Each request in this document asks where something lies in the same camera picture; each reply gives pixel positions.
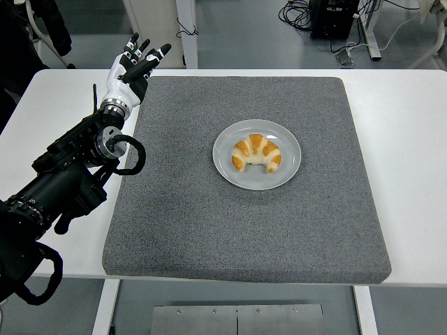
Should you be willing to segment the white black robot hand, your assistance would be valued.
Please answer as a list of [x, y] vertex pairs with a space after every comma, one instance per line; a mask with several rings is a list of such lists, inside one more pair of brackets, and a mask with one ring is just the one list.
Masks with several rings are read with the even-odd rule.
[[122, 53], [115, 58], [106, 82], [108, 92], [103, 99], [119, 100], [130, 109], [141, 104], [149, 77], [172, 47], [166, 43], [159, 49], [152, 48], [144, 54], [150, 39], [138, 46], [138, 37], [139, 34], [134, 33]]

